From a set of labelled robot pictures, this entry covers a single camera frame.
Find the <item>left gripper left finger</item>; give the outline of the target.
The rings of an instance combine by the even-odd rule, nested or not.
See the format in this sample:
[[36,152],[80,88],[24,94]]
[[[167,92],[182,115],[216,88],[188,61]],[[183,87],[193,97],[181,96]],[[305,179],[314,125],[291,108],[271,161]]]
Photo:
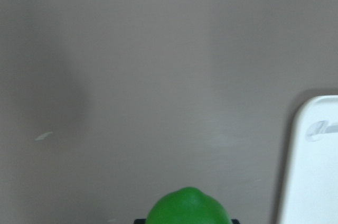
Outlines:
[[135,219],[133,224],[145,224],[146,219]]

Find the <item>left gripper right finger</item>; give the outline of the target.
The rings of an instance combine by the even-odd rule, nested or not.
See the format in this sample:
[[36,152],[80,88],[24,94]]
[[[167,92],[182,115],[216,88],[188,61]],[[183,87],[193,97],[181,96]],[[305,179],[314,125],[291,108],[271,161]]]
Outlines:
[[230,224],[240,224],[240,222],[237,219],[231,219]]

